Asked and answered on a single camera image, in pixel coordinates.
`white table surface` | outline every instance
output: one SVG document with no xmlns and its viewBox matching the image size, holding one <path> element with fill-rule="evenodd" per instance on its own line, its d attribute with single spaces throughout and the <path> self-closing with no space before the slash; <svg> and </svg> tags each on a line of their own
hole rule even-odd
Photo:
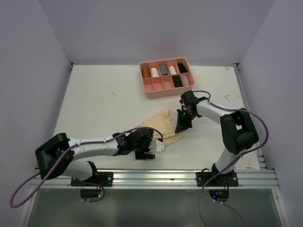
<svg viewBox="0 0 303 227">
<path fill-rule="evenodd" d="M 190 66 L 196 81 L 194 90 L 207 90 L 212 101 L 230 108 L 243 107 L 240 89 L 232 67 Z M 139 66 L 75 65 L 56 125 L 55 134 L 69 138 L 92 139 L 133 128 L 168 107 L 174 119 L 180 96 L 146 99 Z M 193 120 L 184 138 L 167 147 L 154 160 L 127 156 L 98 156 L 97 168 L 124 169 L 203 169 L 211 168 L 224 145 L 221 127 L 202 117 Z M 255 152 L 241 158 L 236 169 L 260 169 Z"/>
</svg>

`thread spool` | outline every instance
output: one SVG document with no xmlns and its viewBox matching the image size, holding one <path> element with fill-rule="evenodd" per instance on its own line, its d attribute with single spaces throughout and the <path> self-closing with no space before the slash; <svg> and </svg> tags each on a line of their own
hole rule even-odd
<svg viewBox="0 0 303 227">
<path fill-rule="evenodd" d="M 150 78 L 151 77 L 151 72 L 148 68 L 144 68 L 141 71 L 142 71 L 142 77 L 143 78 Z"/>
<path fill-rule="evenodd" d="M 161 75 L 169 75 L 169 71 L 167 70 L 165 65 L 160 65 L 160 71 L 161 71 Z"/>
<path fill-rule="evenodd" d="M 159 77 L 159 72 L 156 68 L 151 68 L 151 77 Z"/>
<path fill-rule="evenodd" d="M 177 71 L 176 71 L 175 67 L 173 67 L 173 66 L 170 66 L 170 67 L 169 67 L 169 71 L 170 71 L 170 74 L 171 74 L 171 75 L 177 74 Z"/>
<path fill-rule="evenodd" d="M 182 77 L 182 81 L 183 81 L 183 85 L 185 87 L 190 86 L 189 80 L 187 76 L 181 76 Z"/>
</svg>

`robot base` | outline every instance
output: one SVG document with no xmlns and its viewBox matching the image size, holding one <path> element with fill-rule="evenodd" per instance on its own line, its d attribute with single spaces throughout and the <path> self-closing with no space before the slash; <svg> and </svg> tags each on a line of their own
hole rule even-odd
<svg viewBox="0 0 303 227">
<path fill-rule="evenodd" d="M 207 169 L 202 170 L 201 172 L 196 173 L 196 181 L 197 186 L 202 187 L 206 181 L 208 181 L 211 177 L 216 175 L 218 171 L 216 170 L 215 166 L 213 165 L 211 171 L 205 171 Z M 229 183 L 229 187 L 238 187 L 238 177 L 234 171 L 231 171 L 227 174 L 220 174 L 211 182 L 208 183 L 208 187 L 225 187 Z"/>
</svg>

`glass panel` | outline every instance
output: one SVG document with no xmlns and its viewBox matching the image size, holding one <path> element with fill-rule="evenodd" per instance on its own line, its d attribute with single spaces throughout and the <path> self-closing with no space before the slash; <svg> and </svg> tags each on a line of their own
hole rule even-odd
<svg viewBox="0 0 303 227">
<path fill-rule="evenodd" d="M 79 189 L 41 189 L 28 227 L 200 227 L 198 192 L 106 188 L 103 200 L 86 205 Z M 241 226 L 233 210 L 205 195 L 201 209 L 211 227 Z M 281 226 L 271 190 L 231 190 L 227 202 L 247 226 Z"/>
</svg>

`white thread spool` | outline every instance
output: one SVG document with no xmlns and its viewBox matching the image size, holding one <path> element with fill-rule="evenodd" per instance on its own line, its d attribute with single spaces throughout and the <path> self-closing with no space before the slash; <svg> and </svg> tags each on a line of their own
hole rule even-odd
<svg viewBox="0 0 303 227">
<path fill-rule="evenodd" d="M 156 68 L 151 68 L 151 77 L 159 77 L 159 72 Z"/>
<path fill-rule="evenodd" d="M 189 80 L 187 76 L 182 76 L 182 80 L 183 80 L 183 85 L 185 87 L 190 86 Z"/>
<path fill-rule="evenodd" d="M 169 72 L 170 72 L 171 75 L 176 75 L 177 74 L 177 72 L 175 70 L 175 67 L 173 67 L 173 66 L 169 67 Z"/>
</svg>

